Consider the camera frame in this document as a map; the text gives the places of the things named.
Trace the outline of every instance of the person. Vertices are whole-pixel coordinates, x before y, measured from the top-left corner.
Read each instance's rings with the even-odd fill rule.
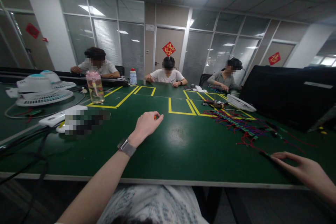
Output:
[[[84,54],[87,59],[78,66],[73,66],[70,69],[72,73],[79,74],[83,70],[96,70],[102,78],[120,78],[120,73],[114,64],[105,59],[106,53],[103,49],[90,47]]]
[[[217,88],[223,89],[225,91],[229,91],[230,89],[241,89],[238,85],[235,84],[235,80],[232,74],[242,69],[242,63],[239,59],[232,58],[226,62],[226,67],[223,68],[221,71],[214,73],[209,79],[209,87],[210,88]]]
[[[163,114],[145,112],[128,137],[128,143],[139,148],[163,120]],[[336,207],[336,186],[318,163],[288,152],[274,153],[271,159]],[[299,166],[291,166],[283,162],[284,159],[292,159]],[[208,223],[201,215],[201,205],[191,187],[131,185],[115,191],[129,160],[130,156],[119,149],[86,184],[57,223]]]
[[[162,69],[155,70],[153,73],[146,75],[145,80],[148,82],[172,83],[174,88],[188,84],[188,81],[182,76],[180,71],[174,69],[175,60],[173,57],[165,57],[162,66]]]

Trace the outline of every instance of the floor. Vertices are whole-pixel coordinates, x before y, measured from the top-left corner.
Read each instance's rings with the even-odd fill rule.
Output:
[[[37,194],[37,203],[25,223],[55,223],[85,184],[44,181]],[[35,180],[11,180],[0,186],[1,223],[19,223],[35,185]],[[239,194],[253,224],[336,223],[335,211],[310,191],[239,189]],[[236,223],[224,191],[215,220],[215,224],[219,223]]]

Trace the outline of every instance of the black chair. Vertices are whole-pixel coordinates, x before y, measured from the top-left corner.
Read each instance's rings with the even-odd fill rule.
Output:
[[[208,86],[209,83],[208,83],[208,79],[211,77],[210,74],[202,74],[201,75],[201,78],[199,80],[199,86]]]
[[[120,73],[120,76],[125,75],[125,68],[123,66],[115,66],[115,67]]]

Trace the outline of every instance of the desk fan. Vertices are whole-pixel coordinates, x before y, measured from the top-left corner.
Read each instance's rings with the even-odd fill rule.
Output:
[[[20,107],[41,106],[60,102],[74,94],[67,89],[53,89],[50,80],[42,74],[32,74],[17,81],[18,99],[15,102]]]
[[[61,81],[56,73],[54,73],[52,71],[49,71],[49,70],[44,70],[40,74],[47,77],[50,80],[51,85],[55,89],[69,89],[69,88],[72,88],[72,87],[76,86],[76,83],[74,83],[74,82]]]

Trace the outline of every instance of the white column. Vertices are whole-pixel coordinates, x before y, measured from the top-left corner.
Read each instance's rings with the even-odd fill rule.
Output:
[[[311,24],[284,67],[304,68],[308,66],[334,30],[335,27],[332,26]]]
[[[60,0],[30,0],[56,71],[69,72],[76,65]]]

